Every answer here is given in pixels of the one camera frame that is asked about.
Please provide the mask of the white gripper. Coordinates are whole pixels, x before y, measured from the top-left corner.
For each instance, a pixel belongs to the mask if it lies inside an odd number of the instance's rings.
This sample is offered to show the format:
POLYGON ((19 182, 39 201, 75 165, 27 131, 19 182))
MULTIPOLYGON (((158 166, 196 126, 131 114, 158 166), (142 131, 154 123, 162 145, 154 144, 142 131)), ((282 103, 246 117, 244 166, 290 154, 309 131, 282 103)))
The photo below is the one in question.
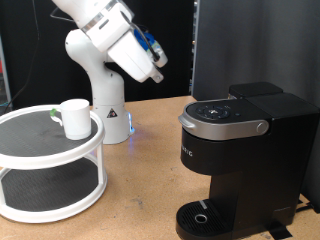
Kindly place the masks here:
POLYGON ((160 83, 164 79, 131 31, 109 48, 108 55, 138 82, 152 78, 155 83, 160 83))

